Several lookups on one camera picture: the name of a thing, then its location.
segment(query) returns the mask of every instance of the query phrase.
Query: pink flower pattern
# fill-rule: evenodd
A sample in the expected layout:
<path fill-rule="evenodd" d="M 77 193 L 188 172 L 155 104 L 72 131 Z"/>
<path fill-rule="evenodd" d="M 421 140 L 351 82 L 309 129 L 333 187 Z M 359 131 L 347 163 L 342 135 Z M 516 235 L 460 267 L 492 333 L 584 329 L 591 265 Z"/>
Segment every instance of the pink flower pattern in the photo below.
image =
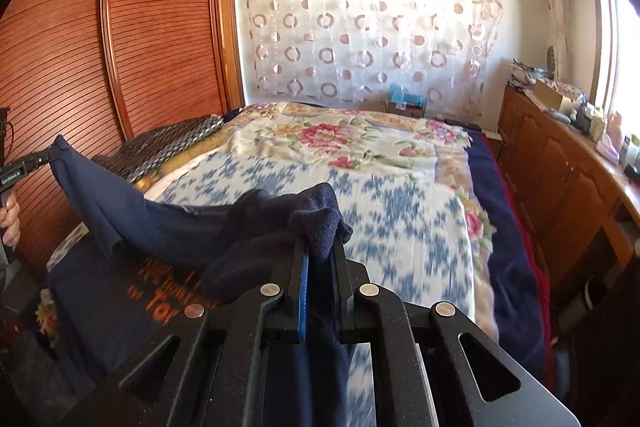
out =
<path fill-rule="evenodd" d="M 327 163 L 330 167 L 339 167 L 341 169 L 353 169 L 357 164 L 357 160 L 350 160 L 347 156 L 340 156 L 337 160 Z"/>
<path fill-rule="evenodd" d="M 414 134 L 414 140 L 437 141 L 445 144 L 455 144 L 466 139 L 466 133 L 436 120 L 426 120 L 427 129 Z"/>
<path fill-rule="evenodd" d="M 305 127 L 298 133 L 300 142 L 306 146 L 330 151 L 339 151 L 348 143 L 349 136 L 350 132 L 346 128 L 330 123 Z"/>
<path fill-rule="evenodd" d="M 245 110 L 247 111 L 260 111 L 263 109 L 268 109 L 271 107 L 270 103 L 254 103 L 254 105 L 250 105 Z"/>
<path fill-rule="evenodd" d="M 423 151 L 422 149 L 416 149 L 414 147 L 404 147 L 402 148 L 399 152 L 398 155 L 400 156 L 406 156 L 407 158 L 415 158 L 417 156 L 421 156 L 423 158 L 426 158 L 427 156 L 429 156 L 429 153 L 427 151 Z"/>
<path fill-rule="evenodd" d="M 470 239 L 479 239 L 484 232 L 484 224 L 480 218 L 472 212 L 465 212 L 466 231 L 469 233 Z"/>

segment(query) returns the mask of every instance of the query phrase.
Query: wooden louvered door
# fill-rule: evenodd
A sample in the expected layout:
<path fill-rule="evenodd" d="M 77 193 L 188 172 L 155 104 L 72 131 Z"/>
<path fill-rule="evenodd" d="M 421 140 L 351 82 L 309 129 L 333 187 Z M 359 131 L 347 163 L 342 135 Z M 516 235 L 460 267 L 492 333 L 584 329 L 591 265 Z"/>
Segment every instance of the wooden louvered door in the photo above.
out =
<path fill-rule="evenodd" d="M 127 134 L 227 111 L 214 0 L 103 0 L 103 9 Z"/>
<path fill-rule="evenodd" d="M 238 80 L 230 87 L 220 65 L 218 13 L 234 9 L 223 2 L 12 0 L 0 19 L 0 107 L 15 128 L 6 160 L 57 134 L 86 156 L 111 153 L 154 127 L 238 107 Z M 237 49 L 230 20 L 223 44 Z M 48 168 L 17 196 L 22 260 L 43 274 L 78 218 Z"/>
<path fill-rule="evenodd" d="M 12 0 L 0 20 L 0 105 L 11 107 L 7 161 L 63 134 L 87 156 L 123 142 L 107 81 L 98 0 Z M 11 142 L 9 131 L 7 146 Z M 78 223 L 49 168 L 17 185 L 20 250 L 37 272 Z"/>

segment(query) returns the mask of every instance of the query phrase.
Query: navy blanket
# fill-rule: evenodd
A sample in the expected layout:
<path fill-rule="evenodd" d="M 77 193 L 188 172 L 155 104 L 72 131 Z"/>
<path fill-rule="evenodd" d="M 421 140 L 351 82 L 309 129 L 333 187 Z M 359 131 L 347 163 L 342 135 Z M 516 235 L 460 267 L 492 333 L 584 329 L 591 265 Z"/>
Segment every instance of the navy blanket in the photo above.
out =
<path fill-rule="evenodd" d="M 309 249 L 307 340 L 270 349 L 264 425 L 343 425 L 351 347 L 332 328 L 329 254 L 351 237 L 331 185 L 234 204 L 155 203 L 56 139 L 55 178 L 90 233 L 47 275 L 58 306 L 55 347 L 79 396 L 116 369 L 184 305 L 215 306 L 269 282 L 276 261 Z M 33 317 L 32 310 L 22 316 Z"/>
<path fill-rule="evenodd" d="M 512 208 L 511 196 L 484 136 L 477 131 L 469 131 L 469 134 L 472 145 L 467 154 L 474 194 L 487 211 L 491 224 L 497 227 L 492 237 L 494 252 L 489 258 L 489 276 L 495 295 L 494 312 L 500 347 L 544 383 L 548 346 L 548 328 L 545 327 L 545 318 L 548 325 L 548 283 L 546 299 L 541 302 L 545 281 L 538 279 L 541 274 L 532 258 L 529 237 Z M 545 305 L 546 311 L 543 312 L 541 306 Z"/>

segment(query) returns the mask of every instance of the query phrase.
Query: cardboard box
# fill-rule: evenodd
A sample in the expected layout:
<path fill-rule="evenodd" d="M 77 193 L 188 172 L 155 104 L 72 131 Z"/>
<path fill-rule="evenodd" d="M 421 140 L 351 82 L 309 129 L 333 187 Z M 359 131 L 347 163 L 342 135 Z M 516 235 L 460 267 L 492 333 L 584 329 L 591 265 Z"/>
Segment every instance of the cardboard box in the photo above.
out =
<path fill-rule="evenodd" d="M 549 109 L 556 110 L 567 116 L 576 105 L 570 98 L 563 96 L 540 81 L 534 84 L 533 95 Z"/>
<path fill-rule="evenodd" d="M 409 118 L 424 118 L 424 108 L 419 105 L 407 103 L 404 109 L 399 109 L 395 102 L 385 101 L 386 111 L 400 116 L 408 116 Z"/>

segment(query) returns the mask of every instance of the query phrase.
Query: metal screw head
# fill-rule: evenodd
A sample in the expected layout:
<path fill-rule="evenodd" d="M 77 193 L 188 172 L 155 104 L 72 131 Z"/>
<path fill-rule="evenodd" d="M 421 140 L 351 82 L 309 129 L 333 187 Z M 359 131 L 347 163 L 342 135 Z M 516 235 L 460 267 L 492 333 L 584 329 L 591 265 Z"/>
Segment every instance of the metal screw head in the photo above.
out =
<path fill-rule="evenodd" d="M 456 308 L 450 302 L 439 302 L 436 304 L 436 313 L 443 317 L 450 317 L 456 312 Z"/>
<path fill-rule="evenodd" d="M 265 297 L 273 297 L 280 293 L 280 286 L 273 282 L 267 283 L 260 288 L 260 293 Z"/>
<path fill-rule="evenodd" d="M 189 304 L 184 309 L 184 314 L 187 315 L 190 319 L 197 319 L 198 317 L 202 317 L 204 313 L 204 306 L 202 304 Z"/>
<path fill-rule="evenodd" d="M 375 297 L 380 293 L 380 288 L 378 288 L 375 284 L 371 284 L 367 282 L 360 286 L 360 293 L 366 295 L 367 297 Z"/>

